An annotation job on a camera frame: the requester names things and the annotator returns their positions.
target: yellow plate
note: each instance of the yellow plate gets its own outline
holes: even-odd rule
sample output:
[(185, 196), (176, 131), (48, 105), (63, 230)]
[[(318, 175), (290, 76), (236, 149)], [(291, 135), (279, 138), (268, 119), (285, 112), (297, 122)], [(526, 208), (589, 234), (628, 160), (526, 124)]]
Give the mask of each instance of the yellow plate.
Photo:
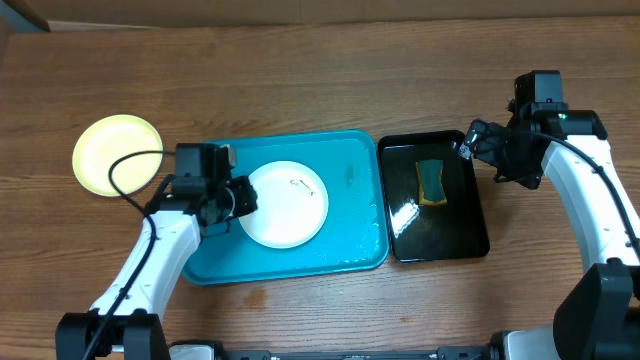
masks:
[[(113, 115), (91, 125), (73, 149), (73, 172), (82, 186), (102, 196), (118, 196), (107, 178), (119, 158), (144, 150), (162, 150), (156, 129), (132, 115)], [(120, 163), (113, 180), (126, 194), (146, 185), (158, 172), (162, 154), (140, 155)]]

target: green scouring pad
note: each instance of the green scouring pad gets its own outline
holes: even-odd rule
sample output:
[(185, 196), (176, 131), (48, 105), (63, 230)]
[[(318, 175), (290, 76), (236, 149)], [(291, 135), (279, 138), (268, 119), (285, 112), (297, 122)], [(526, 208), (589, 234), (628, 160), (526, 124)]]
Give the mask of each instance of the green scouring pad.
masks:
[(442, 205), (447, 197), (442, 189), (442, 160), (423, 160), (416, 163), (418, 199), (420, 205)]

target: plate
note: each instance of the plate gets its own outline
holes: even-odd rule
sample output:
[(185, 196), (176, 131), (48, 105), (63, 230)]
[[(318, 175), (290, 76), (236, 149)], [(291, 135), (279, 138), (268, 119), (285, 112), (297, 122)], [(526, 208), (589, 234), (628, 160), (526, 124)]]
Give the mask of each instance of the plate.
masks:
[(249, 176), (258, 194), (258, 210), (240, 218), (258, 243), (287, 249), (309, 241), (322, 228), (329, 196), (322, 179), (293, 161), (266, 164)]
[[(113, 115), (91, 125), (73, 149), (73, 172), (82, 186), (94, 194), (118, 196), (107, 178), (119, 158), (144, 150), (162, 150), (154, 127), (133, 115)], [(146, 185), (158, 171), (162, 154), (136, 156), (113, 171), (113, 180), (126, 194)]]

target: cable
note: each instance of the cable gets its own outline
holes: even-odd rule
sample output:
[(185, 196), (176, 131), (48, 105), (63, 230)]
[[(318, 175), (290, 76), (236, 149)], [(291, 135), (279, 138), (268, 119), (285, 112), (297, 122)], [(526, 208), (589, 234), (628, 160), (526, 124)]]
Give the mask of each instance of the cable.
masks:
[(631, 243), (631, 246), (633, 247), (633, 250), (635, 251), (636, 256), (638, 257), (638, 260), (640, 260), (640, 244), (638, 242), (638, 238), (635, 235), (635, 231), (633, 230), (633, 225), (631, 224), (631, 220), (629, 219), (629, 215), (627, 214), (627, 210), (624, 207), (624, 203), (622, 202), (622, 198), (620, 198), (620, 194), (618, 193), (618, 190), (616, 190), (615, 185), (613, 185), (613, 182), (611, 182), (611, 179), (609, 179), (609, 176), (607, 176), (607, 174), (605, 173), (604, 168), (598, 165), (589, 155), (585, 154), (582, 150), (578, 149), (571, 143), (562, 139), (558, 139), (548, 134), (536, 133), (532, 131), (517, 131), (517, 132), (510, 133), (509, 137), (527, 136), (527, 135), (537, 137), (540, 139), (553, 141), (557, 144), (560, 144), (565, 148), (573, 151), (576, 155), (582, 158), (582, 160), (584, 160), (587, 164), (589, 164), (593, 168), (593, 171), (600, 176), (605, 186), (609, 190), (609, 193), (611, 193), (611, 198), (614, 204), (616, 205), (616, 208), (618, 209), (618, 213), (620, 215), (620, 219), (622, 220), (622, 224), (624, 226), (625, 232), (629, 236), (629, 242)]
[[(108, 173), (109, 183), (111, 184), (111, 186), (113, 186), (113, 188), (118, 192), (118, 194), (120, 194), (120, 196), (123, 199), (125, 199), (129, 204), (131, 204), (134, 208), (140, 211), (140, 213), (145, 217), (145, 219), (147, 219), (147, 221), (149, 222), (149, 226), (151, 227), (151, 237), (149, 239), (149, 246), (147, 246), (147, 249), (145, 250), (144, 254), (142, 255), (142, 258), (140, 259), (140, 262), (131, 273), (131, 276), (129, 277), (129, 280), (127, 280), (126, 284), (122, 288), (120, 288), (118, 296), (116, 297), (115, 301), (113, 302), (113, 304), (111, 305), (107, 313), (104, 315), (104, 318), (100, 323), (100, 326), (94, 333), (93, 338), (89, 342), (89, 345), (87, 346), (84, 352), (84, 355), (82, 356), (82, 360), (89, 360), (91, 358), (95, 358), (94, 352), (96, 350), (96, 347), (100, 343), (100, 337), (102, 336), (102, 333), (104, 333), (105, 329), (109, 325), (109, 322), (113, 318), (113, 314), (118, 309), (118, 306), (120, 306), (122, 301), (127, 297), (127, 293), (129, 292), (129, 290), (131, 290), (131, 286), (133, 286), (133, 283), (135, 282), (136, 278), (142, 271), (142, 268), (144, 267), (145, 263), (149, 259), (149, 256), (151, 255), (151, 250), (153, 250), (153, 245), (157, 239), (156, 224), (153, 222), (153, 219), (151, 218), (151, 216), (147, 214), (145, 209), (140, 204), (138, 204), (135, 200), (133, 200), (129, 195), (125, 194), (122, 190), (120, 190), (120, 188), (113, 181), (113, 170), (116, 168), (116, 166), (118, 166), (121, 162), (127, 159), (130, 159), (132, 157), (139, 156), (139, 155), (146, 155), (146, 154), (175, 155), (174, 152), (162, 151), (162, 150), (138, 151), (138, 152), (134, 152), (129, 155), (121, 157), (120, 159), (116, 160), (111, 165), (111, 167), (109, 167), (109, 173)], [(167, 186), (169, 185), (169, 183), (173, 181), (174, 178), (175, 178), (174, 175), (167, 175), (164, 178), (164, 180), (162, 180), (162, 183), (156, 190), (154, 197), (158, 196), (159, 194), (162, 194), (164, 190), (167, 188)]]

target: blue tray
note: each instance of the blue tray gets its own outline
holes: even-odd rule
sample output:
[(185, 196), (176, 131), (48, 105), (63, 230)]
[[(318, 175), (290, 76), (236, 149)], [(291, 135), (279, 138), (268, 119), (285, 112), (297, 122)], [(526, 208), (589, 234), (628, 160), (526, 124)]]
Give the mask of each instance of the blue tray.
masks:
[(389, 238), (375, 144), (359, 130), (221, 140), (237, 151), (233, 176), (249, 175), (279, 160), (311, 168), (329, 194), (320, 231), (291, 249), (272, 249), (251, 239), (240, 222), (228, 233), (209, 227), (183, 269), (196, 285), (240, 283), (369, 270), (389, 253)]

